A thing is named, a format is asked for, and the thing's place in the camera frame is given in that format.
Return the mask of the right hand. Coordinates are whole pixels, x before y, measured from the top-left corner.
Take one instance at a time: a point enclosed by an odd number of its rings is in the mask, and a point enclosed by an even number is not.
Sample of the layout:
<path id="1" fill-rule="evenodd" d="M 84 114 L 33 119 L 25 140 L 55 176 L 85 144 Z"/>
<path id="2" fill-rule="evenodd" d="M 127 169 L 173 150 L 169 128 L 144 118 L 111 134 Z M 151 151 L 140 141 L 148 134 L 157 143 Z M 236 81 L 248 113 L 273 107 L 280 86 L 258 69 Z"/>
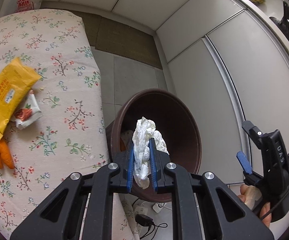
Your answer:
<path id="1" fill-rule="evenodd" d="M 262 197 L 262 194 L 260 190 L 254 186 L 247 186 L 245 184 L 241 185 L 240 187 L 240 194 L 238 195 L 238 198 L 245 203 L 245 205 L 249 209 L 253 209 L 255 207 L 255 204 L 257 201 L 260 200 Z M 260 217 L 264 216 L 267 212 L 270 211 L 270 203 L 267 202 L 263 205 L 260 211 Z"/>

